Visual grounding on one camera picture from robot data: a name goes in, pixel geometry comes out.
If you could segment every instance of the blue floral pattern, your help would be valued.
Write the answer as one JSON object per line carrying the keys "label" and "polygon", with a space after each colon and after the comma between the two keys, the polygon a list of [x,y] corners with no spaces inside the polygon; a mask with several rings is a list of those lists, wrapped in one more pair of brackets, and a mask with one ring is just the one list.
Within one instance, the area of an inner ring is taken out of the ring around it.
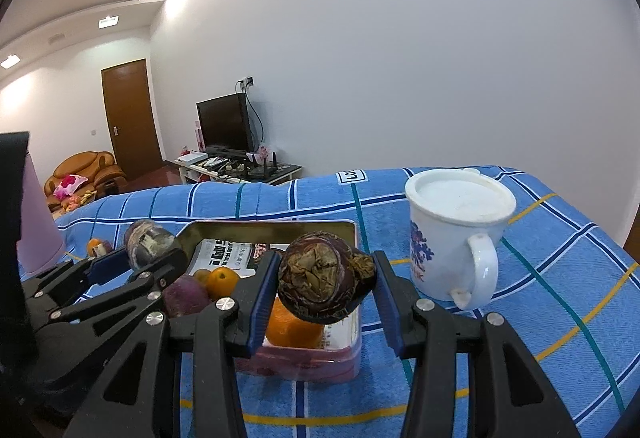
{"label": "blue floral pattern", "polygon": [[431,261],[433,259],[433,252],[429,245],[427,245],[427,239],[422,235],[422,231],[418,228],[413,221],[411,222],[411,258],[414,264],[424,272],[422,264],[424,261]]}

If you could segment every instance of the white mug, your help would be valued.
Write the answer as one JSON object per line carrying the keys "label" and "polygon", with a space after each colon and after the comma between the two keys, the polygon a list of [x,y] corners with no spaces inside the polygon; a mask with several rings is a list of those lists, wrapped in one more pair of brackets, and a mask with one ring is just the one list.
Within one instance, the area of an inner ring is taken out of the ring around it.
{"label": "white mug", "polygon": [[425,295],[474,310],[498,280],[495,245],[516,209],[512,192],[477,169],[431,169],[404,186],[411,211],[411,277]]}

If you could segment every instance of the mug handle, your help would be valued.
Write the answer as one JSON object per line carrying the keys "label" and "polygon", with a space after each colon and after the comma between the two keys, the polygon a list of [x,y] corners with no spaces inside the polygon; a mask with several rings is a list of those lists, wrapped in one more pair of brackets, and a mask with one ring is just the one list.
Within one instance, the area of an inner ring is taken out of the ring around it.
{"label": "mug handle", "polygon": [[475,310],[489,304],[498,282],[498,255],[494,242],[485,233],[475,233],[466,240],[474,256],[476,282],[472,292],[452,290],[453,302],[461,310]]}

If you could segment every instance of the label tag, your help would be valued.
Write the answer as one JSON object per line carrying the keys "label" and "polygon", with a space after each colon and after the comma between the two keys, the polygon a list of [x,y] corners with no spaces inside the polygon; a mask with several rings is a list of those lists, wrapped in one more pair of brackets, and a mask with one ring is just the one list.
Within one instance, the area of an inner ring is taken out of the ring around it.
{"label": "label tag", "polygon": [[354,169],[352,171],[343,171],[335,173],[338,177],[340,185],[349,185],[350,183],[368,182],[369,179],[362,169]]}

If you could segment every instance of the blue gripper pad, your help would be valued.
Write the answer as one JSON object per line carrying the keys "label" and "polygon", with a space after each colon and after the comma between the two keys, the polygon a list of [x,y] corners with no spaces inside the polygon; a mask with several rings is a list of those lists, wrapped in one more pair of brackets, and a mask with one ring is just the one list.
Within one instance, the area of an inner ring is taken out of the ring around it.
{"label": "blue gripper pad", "polygon": [[400,358],[416,357],[426,338],[424,327],[414,320],[413,315],[418,293],[411,281],[395,274],[384,252],[374,252],[373,260],[378,274],[373,297],[386,344]]}
{"label": "blue gripper pad", "polygon": [[277,252],[265,252],[255,275],[239,281],[231,294],[240,305],[236,328],[230,336],[238,346],[239,356],[253,356],[264,341],[278,288],[279,265],[280,256]]}
{"label": "blue gripper pad", "polygon": [[130,270],[127,251],[121,248],[95,259],[91,264],[87,277],[92,285],[105,284]]}

